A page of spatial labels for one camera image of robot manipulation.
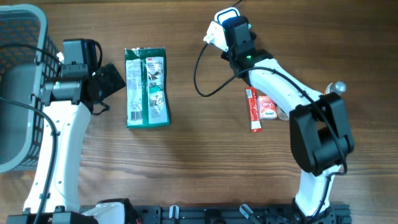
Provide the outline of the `green sponge pack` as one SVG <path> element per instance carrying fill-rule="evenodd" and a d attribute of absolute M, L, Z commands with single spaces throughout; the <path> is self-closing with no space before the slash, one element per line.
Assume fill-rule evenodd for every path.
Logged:
<path fill-rule="evenodd" d="M 166 94 L 165 49 L 126 49 L 127 128 L 154 128 L 170 124 Z"/>

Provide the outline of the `red toothpaste box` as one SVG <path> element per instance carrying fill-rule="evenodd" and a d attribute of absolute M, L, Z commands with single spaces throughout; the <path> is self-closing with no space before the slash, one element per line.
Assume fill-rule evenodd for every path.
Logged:
<path fill-rule="evenodd" d="M 258 112 L 256 89 L 254 87 L 250 86 L 250 87 L 247 87 L 245 89 L 245 91 L 246 91 L 246 96 L 248 99 L 249 112 L 250 112 L 250 117 L 251 117 L 251 132 L 252 133 L 261 132 L 262 127 L 261 127 L 261 122 L 260 122 L 259 112 Z"/>

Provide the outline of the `sponge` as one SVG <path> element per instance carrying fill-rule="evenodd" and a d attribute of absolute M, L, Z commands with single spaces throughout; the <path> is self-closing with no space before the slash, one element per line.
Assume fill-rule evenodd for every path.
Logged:
<path fill-rule="evenodd" d="M 277 117 L 276 105 L 269 96 L 257 97 L 260 119 L 275 119 Z"/>

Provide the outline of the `yellow dish soap bottle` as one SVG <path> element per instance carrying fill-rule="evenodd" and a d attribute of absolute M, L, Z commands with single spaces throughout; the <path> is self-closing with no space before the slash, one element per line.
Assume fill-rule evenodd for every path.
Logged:
<path fill-rule="evenodd" d="M 346 83 L 338 81 L 334 83 L 330 83 L 325 91 L 324 95 L 327 95 L 329 93 L 336 93 L 338 95 L 342 95 L 346 91 Z"/>

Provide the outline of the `green lid jar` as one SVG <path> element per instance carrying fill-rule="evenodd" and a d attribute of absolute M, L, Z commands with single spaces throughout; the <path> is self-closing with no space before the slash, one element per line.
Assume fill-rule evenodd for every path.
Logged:
<path fill-rule="evenodd" d="M 277 116 L 279 119 L 283 121 L 288 121 L 289 116 L 277 105 L 276 106 Z"/>

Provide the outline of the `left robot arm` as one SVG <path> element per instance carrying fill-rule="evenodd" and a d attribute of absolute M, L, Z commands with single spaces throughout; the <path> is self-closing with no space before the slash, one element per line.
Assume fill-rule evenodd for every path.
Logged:
<path fill-rule="evenodd" d="M 21 215 L 8 223 L 125 223 L 126 200 L 106 200 L 80 213 L 78 171 L 83 137 L 93 106 L 125 86 L 112 64 L 102 66 L 103 52 L 92 39 L 65 40 L 64 62 L 44 85 L 42 108 L 2 98 L 44 118 L 40 156 L 33 185 Z"/>

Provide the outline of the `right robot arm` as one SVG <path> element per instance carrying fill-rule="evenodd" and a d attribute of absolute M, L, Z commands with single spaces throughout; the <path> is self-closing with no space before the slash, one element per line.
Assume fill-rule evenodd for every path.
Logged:
<path fill-rule="evenodd" d="M 348 171 L 354 149 L 345 103 L 337 93 L 313 90 L 286 72 L 264 49 L 244 16 L 217 19 L 215 39 L 234 76 L 265 93 L 289 117 L 290 148 L 301 168 L 295 209 L 305 223 L 326 217 L 333 180 Z"/>

